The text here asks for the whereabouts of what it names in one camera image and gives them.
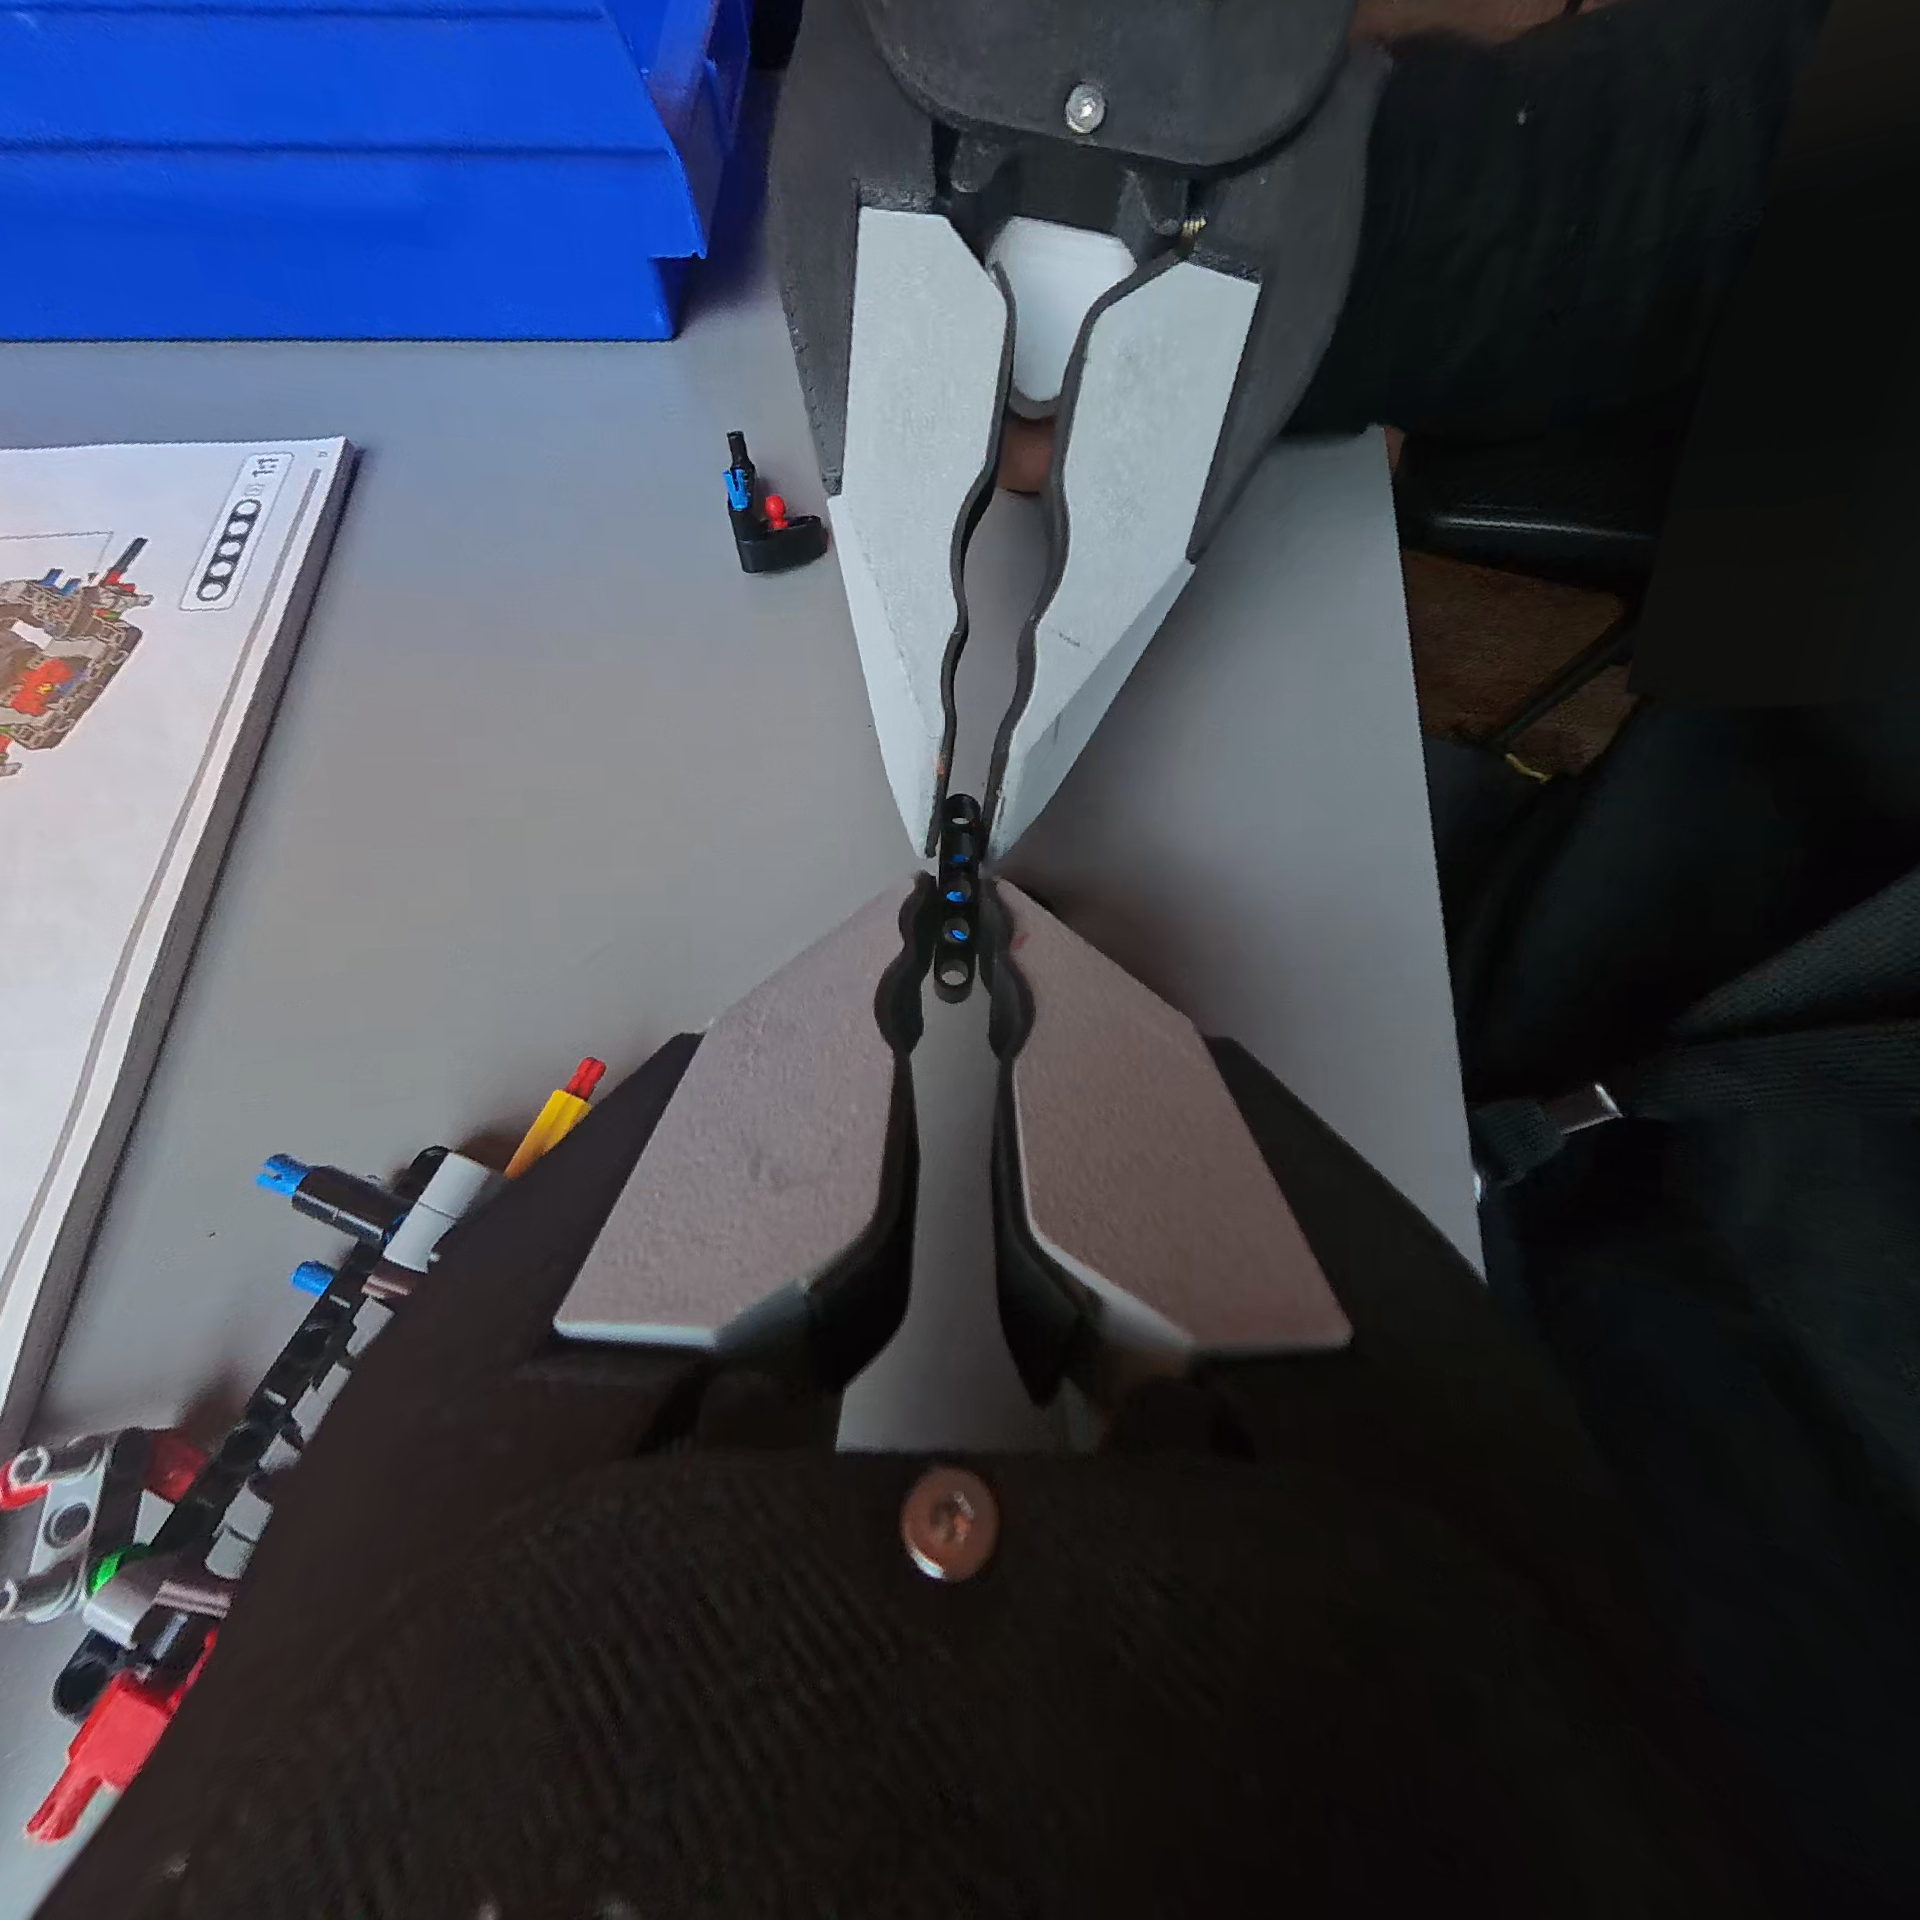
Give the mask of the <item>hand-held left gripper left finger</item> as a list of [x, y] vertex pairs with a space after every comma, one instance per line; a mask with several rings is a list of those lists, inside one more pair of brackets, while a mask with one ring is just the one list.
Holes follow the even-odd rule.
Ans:
[[556, 1310], [556, 1354], [753, 1369], [838, 1396], [912, 1289], [926, 875], [866, 902], [691, 1045]]

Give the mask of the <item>black lego beam with holes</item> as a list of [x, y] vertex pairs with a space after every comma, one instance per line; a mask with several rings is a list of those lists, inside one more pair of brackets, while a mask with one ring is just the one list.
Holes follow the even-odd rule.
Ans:
[[[966, 851], [977, 863], [977, 902], [970, 910], [950, 910], [940, 899], [940, 856]], [[987, 817], [970, 792], [948, 792], [933, 820], [933, 866], [932, 866], [932, 986], [943, 1001], [973, 997], [979, 976], [979, 902], [987, 851]]]

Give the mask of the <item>lego instruction booklet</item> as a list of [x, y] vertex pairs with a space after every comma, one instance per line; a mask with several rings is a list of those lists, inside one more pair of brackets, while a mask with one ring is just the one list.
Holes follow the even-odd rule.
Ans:
[[3, 1446], [18, 1446], [357, 446], [3, 450]]

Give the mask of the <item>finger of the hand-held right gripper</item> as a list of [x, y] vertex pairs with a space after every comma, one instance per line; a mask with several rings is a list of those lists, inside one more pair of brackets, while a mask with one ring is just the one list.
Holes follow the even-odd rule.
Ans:
[[943, 214], [860, 213], [830, 530], [881, 766], [921, 856], [940, 838], [964, 559], [996, 473], [1013, 333], [1007, 282]]
[[1066, 780], [1194, 573], [1187, 541], [1256, 303], [1253, 278], [1173, 254], [1080, 323], [1045, 494], [1048, 573], [990, 771], [992, 860]]

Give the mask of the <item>small black piece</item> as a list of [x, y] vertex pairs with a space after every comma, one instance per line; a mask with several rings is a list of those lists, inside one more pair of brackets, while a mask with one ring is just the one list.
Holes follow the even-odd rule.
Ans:
[[821, 561], [830, 552], [830, 521], [824, 515], [791, 510], [791, 526], [778, 534], [766, 534], [762, 521], [763, 494], [778, 494], [778, 486], [762, 480], [749, 450], [749, 437], [742, 430], [729, 430], [724, 498], [731, 545], [742, 572], [779, 573]]

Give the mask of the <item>blue plastic storage bin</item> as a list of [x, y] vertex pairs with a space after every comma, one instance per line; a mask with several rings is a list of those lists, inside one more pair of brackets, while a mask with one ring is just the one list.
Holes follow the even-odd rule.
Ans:
[[752, 18], [3, 4], [3, 339], [672, 339]]

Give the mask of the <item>person's right forearm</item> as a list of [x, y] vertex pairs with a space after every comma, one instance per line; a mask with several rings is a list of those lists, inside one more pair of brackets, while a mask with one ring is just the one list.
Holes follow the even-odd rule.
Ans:
[[1539, 437], [1688, 387], [1829, 4], [1607, 4], [1406, 37], [1354, 270], [1290, 437]]

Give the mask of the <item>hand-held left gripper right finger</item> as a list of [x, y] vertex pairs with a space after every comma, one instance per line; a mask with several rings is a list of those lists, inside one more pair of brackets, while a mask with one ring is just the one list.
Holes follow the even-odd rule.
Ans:
[[996, 1305], [1028, 1401], [1118, 1408], [1215, 1361], [1346, 1352], [1354, 1326], [1187, 1014], [1013, 881], [983, 906]]

